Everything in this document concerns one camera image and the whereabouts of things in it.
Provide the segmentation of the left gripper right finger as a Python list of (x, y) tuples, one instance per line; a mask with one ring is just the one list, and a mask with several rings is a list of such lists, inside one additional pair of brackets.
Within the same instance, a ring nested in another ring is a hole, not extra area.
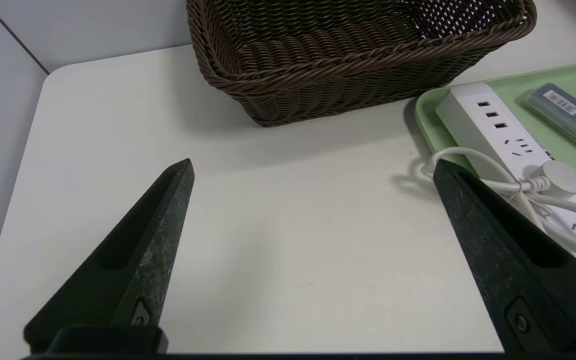
[(459, 164), (433, 182), (505, 353), (576, 356), (576, 258)]

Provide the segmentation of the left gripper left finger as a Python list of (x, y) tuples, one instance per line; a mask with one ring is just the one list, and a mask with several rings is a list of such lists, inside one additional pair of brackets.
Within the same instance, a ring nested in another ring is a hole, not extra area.
[(32, 353), (165, 353), (159, 326), (194, 166), (167, 167), (23, 329)]

